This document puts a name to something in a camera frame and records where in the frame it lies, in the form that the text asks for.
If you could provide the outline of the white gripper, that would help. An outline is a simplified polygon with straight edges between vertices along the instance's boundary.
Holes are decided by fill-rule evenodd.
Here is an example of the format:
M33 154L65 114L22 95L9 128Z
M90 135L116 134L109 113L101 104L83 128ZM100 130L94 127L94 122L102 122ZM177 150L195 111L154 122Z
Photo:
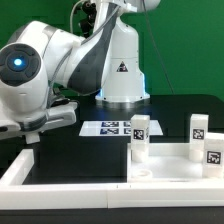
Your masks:
M52 107L40 118L25 122L8 118L0 107L0 140L72 125L76 122L77 106L76 102L69 102L66 105Z

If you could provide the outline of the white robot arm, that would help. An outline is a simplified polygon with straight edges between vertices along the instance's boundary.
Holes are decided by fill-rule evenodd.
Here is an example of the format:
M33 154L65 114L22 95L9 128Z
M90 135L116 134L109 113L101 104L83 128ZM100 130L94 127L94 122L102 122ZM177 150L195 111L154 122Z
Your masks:
M93 16L93 33L84 38L32 21L0 49L0 140L76 122L77 104L53 91L60 84L81 95L97 93L99 104L132 106L146 101L139 69L138 33L123 23L128 12L147 12L161 0L80 0Z

